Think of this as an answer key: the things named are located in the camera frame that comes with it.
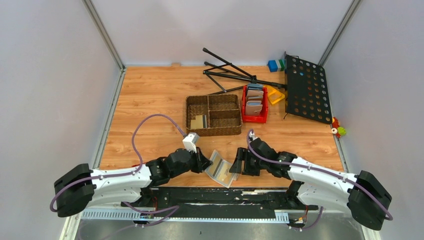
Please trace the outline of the gold credit cards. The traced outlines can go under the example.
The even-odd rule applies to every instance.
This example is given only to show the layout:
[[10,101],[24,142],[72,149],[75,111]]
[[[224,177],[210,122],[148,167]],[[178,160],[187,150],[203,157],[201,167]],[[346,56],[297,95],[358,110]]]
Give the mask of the gold credit cards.
[[190,129],[206,129],[208,127],[208,118],[206,114],[196,115],[194,119],[190,120]]

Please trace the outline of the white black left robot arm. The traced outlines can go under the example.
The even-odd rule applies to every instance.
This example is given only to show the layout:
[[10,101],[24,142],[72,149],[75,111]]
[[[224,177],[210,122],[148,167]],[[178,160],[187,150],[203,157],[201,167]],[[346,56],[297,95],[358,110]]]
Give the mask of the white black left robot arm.
[[87,163],[78,164],[54,182],[50,210],[65,218],[88,207],[115,202],[137,202],[146,207],[153,201],[153,193],[147,188],[167,184],[186,172],[202,173],[212,163],[200,148],[179,148],[130,168],[100,170],[91,169]]

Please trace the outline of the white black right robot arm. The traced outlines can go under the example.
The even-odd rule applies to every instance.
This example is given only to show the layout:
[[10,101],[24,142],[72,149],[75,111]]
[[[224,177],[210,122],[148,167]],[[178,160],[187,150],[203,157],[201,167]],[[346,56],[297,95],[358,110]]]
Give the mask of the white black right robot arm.
[[237,149],[231,173],[259,176],[262,170],[291,181],[285,201],[292,209],[305,205],[337,210],[375,231],[382,229],[385,220],[393,220],[388,211],[392,196],[368,171],[335,171],[249,137],[247,147]]

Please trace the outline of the white card holder wallet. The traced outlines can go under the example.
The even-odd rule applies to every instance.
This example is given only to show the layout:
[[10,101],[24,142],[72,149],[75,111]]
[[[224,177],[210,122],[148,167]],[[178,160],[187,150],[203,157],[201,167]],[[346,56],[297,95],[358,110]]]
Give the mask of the white card holder wallet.
[[237,176],[235,173],[230,172],[233,164],[226,161],[216,149],[212,152],[209,159],[212,164],[206,168],[205,173],[223,187],[230,188]]

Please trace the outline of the gold card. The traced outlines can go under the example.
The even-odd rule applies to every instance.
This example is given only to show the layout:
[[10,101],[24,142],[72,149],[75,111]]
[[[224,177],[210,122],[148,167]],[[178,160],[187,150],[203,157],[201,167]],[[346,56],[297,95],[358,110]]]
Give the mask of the gold card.
[[213,159],[213,165],[209,168],[211,177],[222,185],[229,185],[233,174],[230,173],[232,164],[216,155]]

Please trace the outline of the brown wicker divided basket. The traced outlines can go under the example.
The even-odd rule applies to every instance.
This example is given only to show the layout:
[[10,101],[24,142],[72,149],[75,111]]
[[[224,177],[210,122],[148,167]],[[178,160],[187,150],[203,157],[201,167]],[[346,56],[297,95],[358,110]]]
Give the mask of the brown wicker divided basket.
[[[201,137],[233,136],[242,132],[241,105],[236,94],[191,95],[186,98],[186,132]],[[208,127],[190,129],[190,120],[206,115]]]

